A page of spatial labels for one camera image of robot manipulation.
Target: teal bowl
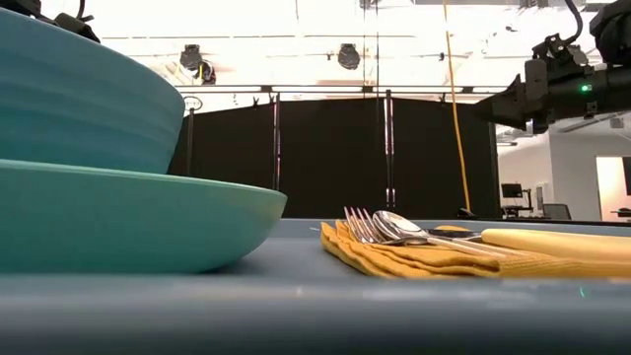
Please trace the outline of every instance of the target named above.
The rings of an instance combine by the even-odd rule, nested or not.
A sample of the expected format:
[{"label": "teal bowl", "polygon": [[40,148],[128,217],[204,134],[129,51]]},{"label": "teal bowl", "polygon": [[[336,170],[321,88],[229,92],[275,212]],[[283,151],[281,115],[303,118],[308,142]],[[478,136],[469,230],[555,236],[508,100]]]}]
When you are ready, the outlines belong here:
[{"label": "teal bowl", "polygon": [[287,197],[188,177],[0,160],[0,272],[195,273],[247,255]]},{"label": "teal bowl", "polygon": [[0,9],[0,159],[164,174],[183,112],[149,68]]}]

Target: spotlight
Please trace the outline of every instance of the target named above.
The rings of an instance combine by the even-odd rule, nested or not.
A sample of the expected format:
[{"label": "spotlight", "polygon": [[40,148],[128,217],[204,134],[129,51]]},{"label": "spotlight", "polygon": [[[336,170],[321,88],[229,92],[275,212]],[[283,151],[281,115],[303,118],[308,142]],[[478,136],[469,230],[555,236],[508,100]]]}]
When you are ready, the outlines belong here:
[{"label": "spotlight", "polygon": [[344,69],[355,70],[359,67],[360,57],[355,44],[343,43],[337,53],[337,62]]},{"label": "spotlight", "polygon": [[215,85],[217,75],[212,64],[204,60],[199,52],[199,44],[187,44],[179,56],[179,64],[188,70],[194,79],[201,78],[201,85]]},{"label": "spotlight", "polygon": [[184,46],[184,52],[179,56],[179,64],[184,68],[195,71],[198,70],[199,63],[202,61],[201,53],[199,53],[199,44],[187,44]]}]

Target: metal pole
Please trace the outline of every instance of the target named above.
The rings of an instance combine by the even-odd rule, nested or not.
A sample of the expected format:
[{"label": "metal pole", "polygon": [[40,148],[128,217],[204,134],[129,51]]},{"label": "metal pole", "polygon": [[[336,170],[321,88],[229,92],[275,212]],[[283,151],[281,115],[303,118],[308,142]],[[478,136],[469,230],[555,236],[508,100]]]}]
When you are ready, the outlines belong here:
[{"label": "metal pole", "polygon": [[280,190],[280,95],[276,95],[276,102],[274,103],[274,134],[272,140],[272,159],[274,160],[272,188]]},{"label": "metal pole", "polygon": [[186,176],[190,177],[193,158],[193,123],[195,109],[191,108],[188,112],[188,129],[186,131]]},{"label": "metal pole", "polygon": [[387,169],[387,208],[394,210],[396,192],[394,190],[394,124],[392,122],[392,91],[386,91],[386,169]]}]

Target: ceiling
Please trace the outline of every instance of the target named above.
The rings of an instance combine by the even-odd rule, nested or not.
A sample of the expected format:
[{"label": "ceiling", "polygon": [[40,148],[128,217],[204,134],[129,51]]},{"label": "ceiling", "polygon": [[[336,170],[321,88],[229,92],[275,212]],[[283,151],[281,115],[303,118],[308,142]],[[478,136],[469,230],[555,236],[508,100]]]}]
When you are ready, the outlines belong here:
[{"label": "ceiling", "polygon": [[[575,0],[580,6],[583,1],[589,0]],[[455,85],[475,87],[456,99],[475,103],[523,73],[531,48],[546,36],[576,30],[560,0],[550,0],[553,7],[547,8],[520,8],[520,0],[450,3],[456,5],[449,6],[448,21],[438,0],[382,0],[379,9],[369,10],[359,0],[87,0],[86,14],[96,17],[91,26],[105,46],[199,97],[208,110],[250,106],[253,97],[265,103],[268,94],[252,92],[264,85],[284,85],[282,100],[362,97],[365,85],[392,87],[396,97],[438,100],[451,83],[450,62],[440,57],[448,53],[445,30]],[[49,16],[75,13],[78,0],[46,0],[43,6]],[[594,15],[582,13],[586,29],[577,43],[596,63],[587,31]],[[337,63],[342,43],[356,45],[362,56],[357,70]],[[217,72],[216,86],[198,86],[178,68],[186,44],[200,45]],[[303,93],[289,93],[298,85],[295,91]],[[355,89],[312,92],[325,91],[323,85]]]}]

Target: cutlery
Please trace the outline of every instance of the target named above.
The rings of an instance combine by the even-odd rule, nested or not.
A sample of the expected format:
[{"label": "cutlery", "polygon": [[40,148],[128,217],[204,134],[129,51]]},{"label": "cutlery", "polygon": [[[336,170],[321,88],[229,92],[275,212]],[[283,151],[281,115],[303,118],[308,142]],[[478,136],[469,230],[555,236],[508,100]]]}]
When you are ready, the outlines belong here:
[{"label": "cutlery", "polygon": [[363,244],[376,244],[394,247],[435,245],[475,255],[492,257],[507,256],[505,253],[499,253],[496,250],[481,248],[480,245],[477,243],[472,243],[472,246],[468,246],[454,243],[452,240],[449,239],[434,238],[429,235],[401,235],[396,233],[392,229],[388,229],[384,225],[384,221],[380,220],[379,218],[371,218],[371,215],[366,209],[344,207],[344,213],[346,215],[346,220],[351,229],[351,232],[358,239],[358,241]]},{"label": "cutlery", "polygon": [[388,236],[393,241],[403,239],[404,244],[410,244],[413,239],[418,239],[416,245],[433,244],[429,239],[441,239],[475,249],[482,249],[489,252],[496,252],[505,255],[526,256],[525,252],[485,245],[482,243],[482,234],[470,231],[446,231],[446,230],[424,230],[395,213],[389,211],[377,211],[373,215],[373,222],[382,234]]}]

